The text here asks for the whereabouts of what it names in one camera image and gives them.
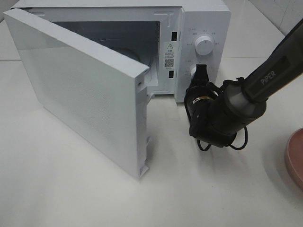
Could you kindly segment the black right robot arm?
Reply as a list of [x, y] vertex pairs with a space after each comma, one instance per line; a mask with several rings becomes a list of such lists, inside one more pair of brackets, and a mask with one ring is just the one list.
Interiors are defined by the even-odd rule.
[[244, 149], [248, 142], [247, 125], [264, 114], [270, 96], [302, 72], [302, 21], [246, 78], [224, 80], [217, 87], [210, 81], [206, 65], [196, 65], [184, 97], [189, 135], [197, 140], [201, 151], [211, 146]]

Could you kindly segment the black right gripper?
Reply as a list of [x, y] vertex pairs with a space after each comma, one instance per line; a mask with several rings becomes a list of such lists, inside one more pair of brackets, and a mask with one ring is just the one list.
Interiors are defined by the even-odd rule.
[[210, 122], [210, 105], [218, 95], [208, 86], [206, 64], [196, 64], [196, 70], [184, 97], [189, 119], [189, 135], [198, 140], [219, 140], [220, 134]]

